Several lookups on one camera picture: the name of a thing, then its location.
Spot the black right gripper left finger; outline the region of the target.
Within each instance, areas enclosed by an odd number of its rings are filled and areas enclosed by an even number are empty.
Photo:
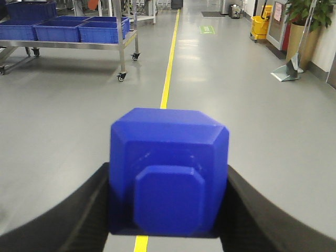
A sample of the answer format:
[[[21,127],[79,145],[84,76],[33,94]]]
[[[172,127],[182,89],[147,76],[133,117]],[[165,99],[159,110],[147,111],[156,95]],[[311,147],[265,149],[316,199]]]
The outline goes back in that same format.
[[[1,251],[103,251],[109,232],[108,168],[103,163],[58,205],[1,235]]]

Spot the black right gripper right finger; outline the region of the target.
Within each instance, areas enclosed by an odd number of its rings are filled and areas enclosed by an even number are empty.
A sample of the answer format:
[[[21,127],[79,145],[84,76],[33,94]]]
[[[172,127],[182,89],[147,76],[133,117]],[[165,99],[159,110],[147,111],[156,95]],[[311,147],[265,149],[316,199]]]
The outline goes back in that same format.
[[[286,213],[231,166],[219,237],[223,251],[335,251],[335,238]]]

